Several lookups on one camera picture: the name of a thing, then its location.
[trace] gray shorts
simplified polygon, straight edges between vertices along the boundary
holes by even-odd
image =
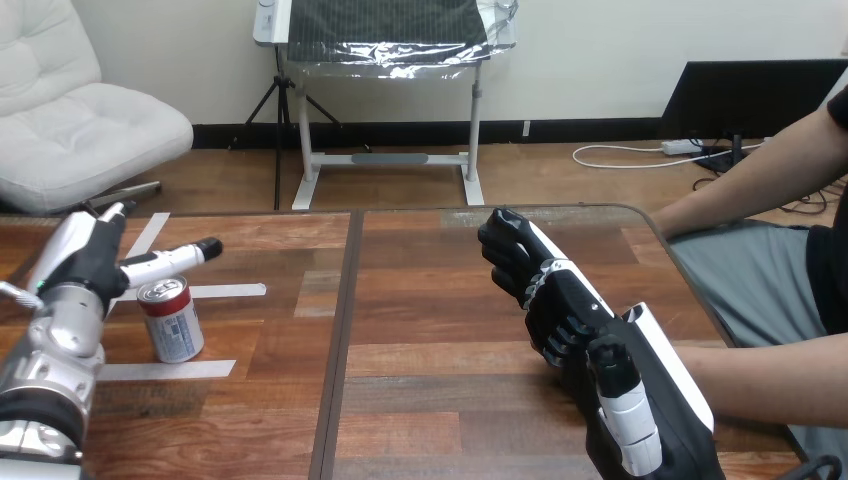
[[[827,334],[807,276],[807,235],[744,221],[675,239],[671,248],[737,344],[765,347]],[[848,430],[789,428],[811,459],[832,454],[848,466]]]

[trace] chair cushion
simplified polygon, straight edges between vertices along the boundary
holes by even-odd
[[[70,0],[0,0],[0,116],[100,81]]]
[[[180,156],[192,140],[170,106],[92,83],[0,118],[0,197],[27,212],[65,208]]]

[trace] red can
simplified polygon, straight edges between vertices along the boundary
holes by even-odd
[[[148,283],[138,289],[137,298],[159,360],[180,363],[200,353],[203,332],[185,278]]]

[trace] white stand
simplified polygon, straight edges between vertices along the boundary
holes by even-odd
[[[377,154],[369,154],[367,163],[357,162],[357,155],[323,155],[312,152],[312,140],[309,135],[309,116],[307,114],[305,78],[298,82],[295,89],[298,103],[298,123],[300,127],[300,144],[303,152],[303,179],[297,189],[292,210],[309,210],[312,196],[315,193],[315,184],[318,183],[318,174],[322,165],[332,166],[357,166],[357,165],[433,165],[433,166],[459,166],[462,170],[462,180],[465,185],[465,199],[468,205],[484,205],[483,189],[477,175],[477,150],[480,140],[480,99],[483,98],[483,89],[480,87],[481,63],[474,67],[474,85],[471,88],[471,135],[468,141],[468,153],[459,155],[423,155],[416,156],[424,161],[410,163],[385,163],[375,162],[373,158]],[[384,154],[388,159],[397,155]]]

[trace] tape marking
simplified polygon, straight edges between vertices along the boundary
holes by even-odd
[[[261,297],[268,290],[264,283],[239,283],[235,285],[189,286],[191,298]],[[118,302],[135,300],[138,289],[127,290],[116,298]]]
[[[168,217],[170,215],[170,213],[154,213],[153,216],[150,217],[150,221],[148,221],[147,225],[144,227],[144,230],[141,231],[141,234],[135,240],[132,248],[130,248],[127,258],[147,253],[153,245],[153,242],[156,240],[156,237],[159,236],[159,232],[162,230],[162,227],[165,226],[165,222],[168,221]]]
[[[185,363],[115,363],[103,365],[98,382],[132,380],[185,380],[228,377],[235,360],[210,360]]]

